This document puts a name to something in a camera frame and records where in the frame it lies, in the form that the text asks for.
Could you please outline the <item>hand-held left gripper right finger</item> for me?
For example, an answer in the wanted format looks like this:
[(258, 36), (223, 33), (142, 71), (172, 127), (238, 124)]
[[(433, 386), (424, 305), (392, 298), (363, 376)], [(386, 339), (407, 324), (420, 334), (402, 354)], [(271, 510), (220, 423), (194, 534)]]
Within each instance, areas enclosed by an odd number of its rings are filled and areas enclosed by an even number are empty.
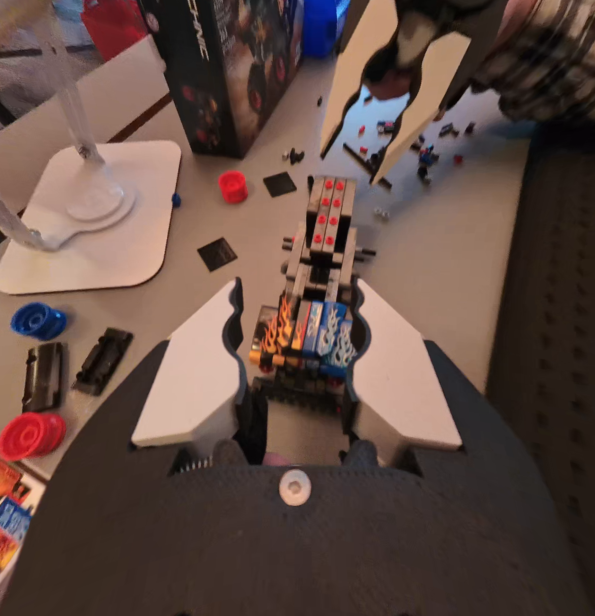
[(350, 312), (355, 354), (346, 369), (343, 432), (371, 444), (380, 466), (399, 466), (409, 450), (460, 451), (422, 334), (360, 278)]

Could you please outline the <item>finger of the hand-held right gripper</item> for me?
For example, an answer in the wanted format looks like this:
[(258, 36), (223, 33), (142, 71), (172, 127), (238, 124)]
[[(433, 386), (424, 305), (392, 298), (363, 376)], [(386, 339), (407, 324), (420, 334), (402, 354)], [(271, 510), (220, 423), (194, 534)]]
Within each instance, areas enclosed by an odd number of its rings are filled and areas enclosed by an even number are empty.
[(355, 104), (368, 63), (395, 39), (396, 1), (350, 1), (321, 130), (320, 157), (332, 148)]
[(409, 101), (397, 118), (391, 140), (379, 155), (370, 184), (377, 184), (390, 171), (438, 114), (470, 43), (469, 37), (453, 31), (429, 44), (413, 81)]

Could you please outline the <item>black blue toy car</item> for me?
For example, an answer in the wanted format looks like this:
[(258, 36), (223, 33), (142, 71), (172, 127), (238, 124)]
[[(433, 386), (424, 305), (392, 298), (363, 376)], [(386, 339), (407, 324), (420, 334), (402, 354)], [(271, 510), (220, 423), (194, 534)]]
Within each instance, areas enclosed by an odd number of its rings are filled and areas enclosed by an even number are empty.
[(281, 268), (285, 286), (277, 304), (263, 305), (258, 315), (249, 361), (261, 375), (253, 386), (278, 402), (339, 413), (355, 354), (350, 343), (355, 265), (377, 252), (358, 244), (352, 221), (344, 252), (331, 258), (314, 259), (305, 235), (306, 213), (296, 233), (283, 240), (290, 254)]

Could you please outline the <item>black beam assembly red pins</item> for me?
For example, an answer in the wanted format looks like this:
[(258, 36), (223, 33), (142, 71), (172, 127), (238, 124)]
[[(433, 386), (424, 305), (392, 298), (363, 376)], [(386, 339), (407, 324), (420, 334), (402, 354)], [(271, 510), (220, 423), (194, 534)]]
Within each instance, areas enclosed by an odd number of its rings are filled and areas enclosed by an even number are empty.
[(344, 252), (356, 188), (356, 179), (348, 177), (309, 177), (305, 242), (314, 259)]

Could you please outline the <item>light grey desk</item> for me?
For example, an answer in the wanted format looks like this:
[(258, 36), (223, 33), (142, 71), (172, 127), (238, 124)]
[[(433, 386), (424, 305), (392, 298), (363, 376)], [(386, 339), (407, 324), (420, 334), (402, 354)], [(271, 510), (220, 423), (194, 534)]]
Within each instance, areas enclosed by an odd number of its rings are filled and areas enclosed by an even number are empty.
[[(0, 292), (0, 432), (21, 412), (25, 360), (33, 345), (9, 329), (18, 307), (38, 300), (68, 312), (69, 324), (61, 336), (70, 361), (64, 364), (70, 367), (68, 382), (106, 327), (134, 334), (103, 396), (66, 394), (61, 414), (68, 422), (67, 438), (59, 450), (33, 462), (44, 478), (52, 475), (78, 431), (148, 351), (234, 277), (241, 278), (244, 297), (240, 355), (253, 378), (256, 371), (248, 351), (255, 320), (260, 306), (275, 304), (284, 287), (279, 270), (288, 253), (281, 242), (295, 233), (305, 215), (310, 174), (358, 180), (358, 244), (377, 252), (359, 266), (361, 277), (484, 391), (532, 126), (505, 121), (492, 93), (465, 95), (445, 121), (460, 129), (475, 121), (474, 133), (440, 141), (430, 187), (415, 177), (415, 157), (405, 155), (386, 175), (393, 184), (387, 192), (369, 185), (342, 143), (357, 148), (362, 142), (370, 151), (378, 149), (377, 120), (396, 117), (404, 100), (355, 104), (334, 148), (321, 160), (319, 132), (334, 68), (333, 60), (302, 63), (243, 160), (193, 154), (148, 40), (80, 81), (101, 143), (178, 143), (182, 158), (176, 192), (182, 203), (173, 211), (162, 268), (142, 285), (38, 297)], [(305, 152), (295, 165), (281, 159), (292, 148)], [(223, 200), (218, 177), (226, 171), (246, 177), (248, 197), (242, 203)], [(272, 198), (263, 178), (285, 171), (297, 191)], [(389, 221), (374, 214), (377, 207), (390, 212)], [(220, 237), (238, 258), (210, 273), (197, 249)], [(0, 245), (0, 259), (5, 246)]]

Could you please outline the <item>person's right hand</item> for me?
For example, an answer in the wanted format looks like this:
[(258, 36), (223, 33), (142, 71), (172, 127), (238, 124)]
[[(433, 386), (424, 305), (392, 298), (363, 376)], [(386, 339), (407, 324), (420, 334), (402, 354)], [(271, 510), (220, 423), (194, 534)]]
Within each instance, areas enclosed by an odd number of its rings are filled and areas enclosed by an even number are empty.
[(411, 70), (392, 68), (378, 81), (364, 79), (364, 85), (373, 98), (379, 101), (400, 98), (411, 89)]

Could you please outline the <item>blue storage bin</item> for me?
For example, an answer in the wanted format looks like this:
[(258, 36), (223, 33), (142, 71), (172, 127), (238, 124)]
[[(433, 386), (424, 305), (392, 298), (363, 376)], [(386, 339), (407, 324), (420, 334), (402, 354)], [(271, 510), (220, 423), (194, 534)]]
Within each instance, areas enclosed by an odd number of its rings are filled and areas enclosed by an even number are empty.
[(304, 1), (303, 54), (325, 58), (340, 40), (350, 1)]

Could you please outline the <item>pile of small toy bricks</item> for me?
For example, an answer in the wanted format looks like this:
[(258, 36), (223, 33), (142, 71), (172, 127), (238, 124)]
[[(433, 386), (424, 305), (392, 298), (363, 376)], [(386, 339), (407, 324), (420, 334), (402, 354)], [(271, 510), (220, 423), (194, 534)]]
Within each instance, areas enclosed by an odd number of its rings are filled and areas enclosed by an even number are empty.
[[(377, 131), (380, 136), (391, 135), (394, 128), (394, 123), (391, 121), (379, 121), (377, 123)], [(453, 123), (444, 125), (440, 131), (440, 137), (446, 137), (452, 135), (458, 137), (460, 131), (455, 127)], [(434, 151), (432, 144), (425, 145), (425, 137), (422, 134), (417, 136), (417, 139), (409, 146), (409, 150), (417, 154), (417, 176), (423, 185), (431, 183), (429, 177), (429, 169), (432, 165), (438, 162), (440, 155)], [(360, 147), (360, 153), (364, 153), (367, 157), (374, 160), (374, 165), (379, 162), (383, 150), (379, 150), (370, 156), (368, 156), (368, 150), (365, 147)]]

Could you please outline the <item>black curved panel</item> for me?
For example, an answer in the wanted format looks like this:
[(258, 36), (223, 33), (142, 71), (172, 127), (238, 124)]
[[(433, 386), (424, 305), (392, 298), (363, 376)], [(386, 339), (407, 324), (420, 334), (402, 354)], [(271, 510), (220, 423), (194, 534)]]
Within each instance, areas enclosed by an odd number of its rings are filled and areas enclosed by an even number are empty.
[(61, 342), (44, 343), (28, 350), (22, 413), (49, 412), (60, 407), (64, 350)]
[(133, 338), (131, 332), (107, 328), (81, 365), (72, 389), (88, 396), (101, 396)]

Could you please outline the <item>long black axle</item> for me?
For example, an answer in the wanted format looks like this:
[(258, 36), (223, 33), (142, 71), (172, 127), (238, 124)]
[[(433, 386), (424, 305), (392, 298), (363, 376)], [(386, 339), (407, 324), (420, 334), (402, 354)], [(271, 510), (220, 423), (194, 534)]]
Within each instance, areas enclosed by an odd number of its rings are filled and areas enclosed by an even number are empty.
[[(358, 167), (362, 171), (364, 171), (364, 173), (366, 173), (369, 176), (369, 178), (374, 177), (376, 170), (375, 170), (373, 159), (370, 159), (364, 153), (358, 152), (353, 147), (351, 147), (347, 142), (343, 142), (342, 150), (350, 157), (351, 160), (353, 160), (353, 162), (356, 165), (358, 165)], [(387, 180), (386, 177), (382, 177), (381, 179), (379, 179), (378, 182), (376, 182), (376, 184), (379, 187), (387, 190), (388, 192), (391, 192), (393, 188), (393, 185), (391, 184), (389, 180)]]

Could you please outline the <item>black square tile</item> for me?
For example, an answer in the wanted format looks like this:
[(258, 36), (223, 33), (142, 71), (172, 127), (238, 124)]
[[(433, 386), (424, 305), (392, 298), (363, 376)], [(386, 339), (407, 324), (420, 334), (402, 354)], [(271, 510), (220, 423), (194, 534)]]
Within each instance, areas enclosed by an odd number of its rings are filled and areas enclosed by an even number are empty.
[(197, 253), (210, 273), (234, 262), (238, 258), (236, 252), (224, 237), (199, 247)]
[(292, 177), (286, 171), (264, 177), (263, 184), (272, 198), (297, 191)]

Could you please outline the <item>toy set box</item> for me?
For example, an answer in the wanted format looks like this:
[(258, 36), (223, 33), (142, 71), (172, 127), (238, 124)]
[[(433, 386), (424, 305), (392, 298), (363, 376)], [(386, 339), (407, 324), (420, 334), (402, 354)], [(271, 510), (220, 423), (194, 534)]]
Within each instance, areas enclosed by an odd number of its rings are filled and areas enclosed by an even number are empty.
[(302, 62), (303, 1), (138, 1), (189, 146), (243, 159)]

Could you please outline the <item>blue wheel hub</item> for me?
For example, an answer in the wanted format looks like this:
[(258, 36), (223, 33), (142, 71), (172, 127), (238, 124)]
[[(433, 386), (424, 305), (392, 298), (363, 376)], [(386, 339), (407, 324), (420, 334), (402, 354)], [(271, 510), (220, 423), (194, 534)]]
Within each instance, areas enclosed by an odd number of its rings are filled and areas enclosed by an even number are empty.
[(10, 329), (14, 333), (38, 341), (51, 341), (65, 330), (67, 315), (45, 303), (28, 303), (18, 308), (11, 317)]

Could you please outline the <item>small red wheel hub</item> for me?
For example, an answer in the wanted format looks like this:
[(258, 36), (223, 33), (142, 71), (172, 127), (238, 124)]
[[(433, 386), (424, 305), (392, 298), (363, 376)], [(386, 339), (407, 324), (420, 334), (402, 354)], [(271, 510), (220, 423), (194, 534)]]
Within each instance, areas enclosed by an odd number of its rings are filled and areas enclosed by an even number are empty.
[(56, 450), (66, 435), (66, 422), (56, 413), (26, 412), (0, 433), (0, 457), (6, 461), (39, 458)]

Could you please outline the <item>red storage bin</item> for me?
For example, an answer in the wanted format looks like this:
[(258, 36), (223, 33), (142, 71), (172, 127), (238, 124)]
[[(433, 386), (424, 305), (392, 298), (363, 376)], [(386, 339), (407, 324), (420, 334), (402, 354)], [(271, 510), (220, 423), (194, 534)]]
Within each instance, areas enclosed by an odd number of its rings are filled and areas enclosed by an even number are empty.
[(83, 1), (80, 16), (105, 62), (148, 35), (137, 1)]

